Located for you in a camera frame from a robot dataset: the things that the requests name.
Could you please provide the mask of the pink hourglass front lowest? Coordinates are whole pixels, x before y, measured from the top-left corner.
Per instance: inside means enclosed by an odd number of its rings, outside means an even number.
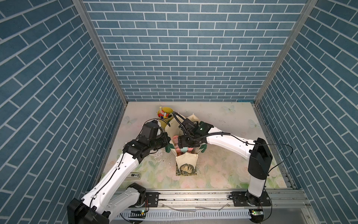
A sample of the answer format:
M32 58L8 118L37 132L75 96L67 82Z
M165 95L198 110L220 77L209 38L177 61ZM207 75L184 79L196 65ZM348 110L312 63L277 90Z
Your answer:
M175 136L172 137L172 142L173 142L174 148L180 148L179 147L179 136L178 135L175 135Z

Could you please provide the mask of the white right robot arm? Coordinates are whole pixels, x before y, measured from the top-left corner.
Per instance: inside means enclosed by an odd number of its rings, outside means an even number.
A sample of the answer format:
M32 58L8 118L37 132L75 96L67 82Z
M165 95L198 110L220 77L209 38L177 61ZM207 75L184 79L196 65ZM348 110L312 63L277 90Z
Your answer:
M250 181L247 197L258 199L262 196L273 160L269 146L264 139L239 138L206 122L194 122L189 119L179 121L179 129L183 131L183 135L178 137L180 148L199 147L202 144L216 145L248 160Z

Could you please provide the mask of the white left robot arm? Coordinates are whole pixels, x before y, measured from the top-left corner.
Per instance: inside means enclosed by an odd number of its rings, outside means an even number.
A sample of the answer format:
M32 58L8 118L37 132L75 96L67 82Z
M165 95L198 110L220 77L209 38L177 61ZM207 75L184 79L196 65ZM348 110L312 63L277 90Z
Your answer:
M67 206L70 224L108 224L131 206L146 206L146 189L137 183L125 192L114 194L126 177L152 150L169 145L170 137L162 133L153 138L139 137L125 144L123 153L100 182L81 199L72 199Z

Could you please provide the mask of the yellow cup with markers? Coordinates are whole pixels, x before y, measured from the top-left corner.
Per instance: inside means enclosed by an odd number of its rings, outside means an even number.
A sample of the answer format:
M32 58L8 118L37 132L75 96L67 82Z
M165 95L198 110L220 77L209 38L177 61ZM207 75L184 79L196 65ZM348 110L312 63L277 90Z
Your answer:
M173 115L172 115L173 109L170 107L159 107L159 110L157 112L157 116L160 119L163 119L164 121L171 121L173 119Z

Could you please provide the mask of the aluminium rail base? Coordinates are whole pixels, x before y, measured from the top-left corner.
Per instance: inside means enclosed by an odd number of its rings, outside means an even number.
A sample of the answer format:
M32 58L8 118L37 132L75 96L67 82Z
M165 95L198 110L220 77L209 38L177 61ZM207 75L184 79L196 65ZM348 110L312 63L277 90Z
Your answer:
M302 190L268 189L251 206L243 189L149 190L146 205L115 218L125 224L236 223L314 224L317 219Z

